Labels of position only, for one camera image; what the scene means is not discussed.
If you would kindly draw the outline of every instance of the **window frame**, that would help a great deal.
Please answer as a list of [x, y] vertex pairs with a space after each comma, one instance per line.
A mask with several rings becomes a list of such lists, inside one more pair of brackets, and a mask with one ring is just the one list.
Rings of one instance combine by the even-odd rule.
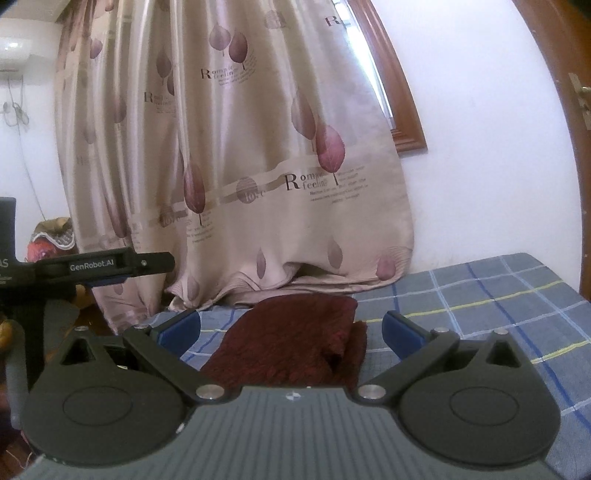
[[408, 87], [404, 71], [371, 0], [345, 0], [355, 16], [359, 28], [374, 58], [384, 91], [394, 116], [392, 137], [399, 153], [426, 150], [427, 141]]

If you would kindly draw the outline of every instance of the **maroon towel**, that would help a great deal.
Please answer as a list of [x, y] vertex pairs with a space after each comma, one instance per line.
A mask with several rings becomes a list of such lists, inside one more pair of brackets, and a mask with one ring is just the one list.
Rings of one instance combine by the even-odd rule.
[[246, 312], [201, 372], [225, 387], [341, 385], [353, 390], [367, 325], [357, 300], [325, 294], [274, 297]]

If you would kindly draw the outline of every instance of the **door frame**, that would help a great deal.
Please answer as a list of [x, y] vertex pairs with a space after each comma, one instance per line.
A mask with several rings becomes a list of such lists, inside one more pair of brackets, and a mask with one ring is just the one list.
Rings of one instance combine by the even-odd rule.
[[573, 34], [571, 21], [580, 15], [566, 0], [513, 0], [536, 40], [554, 80], [569, 127], [579, 175], [582, 210], [580, 294], [591, 300], [591, 131], [584, 125], [581, 106], [569, 72], [591, 84], [591, 58]]

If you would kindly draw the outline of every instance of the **blue plaid sheet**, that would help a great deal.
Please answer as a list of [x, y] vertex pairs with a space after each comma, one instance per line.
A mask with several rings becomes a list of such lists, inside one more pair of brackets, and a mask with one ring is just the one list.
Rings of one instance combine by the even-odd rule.
[[[396, 310], [429, 330], [445, 326], [466, 339], [507, 328], [558, 402], [562, 423], [548, 463], [568, 480], [591, 474], [591, 304], [527, 254], [505, 255], [407, 275], [354, 295], [356, 320], [368, 324], [359, 381], [398, 363], [381, 321]], [[202, 312], [202, 333], [181, 358], [199, 369], [247, 310]]]

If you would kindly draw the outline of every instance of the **bed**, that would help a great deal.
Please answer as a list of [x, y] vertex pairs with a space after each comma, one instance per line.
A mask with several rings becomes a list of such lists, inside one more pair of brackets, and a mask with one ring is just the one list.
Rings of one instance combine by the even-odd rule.
[[[389, 310], [466, 339], [507, 328], [561, 410], [548, 463], [568, 480], [591, 475], [591, 304], [549, 268], [528, 254], [504, 255], [410, 274], [354, 297], [356, 320], [368, 324], [360, 383], [399, 361], [382, 339], [381, 321]], [[202, 312], [201, 336], [182, 360], [200, 369], [245, 312], [228, 307]]]

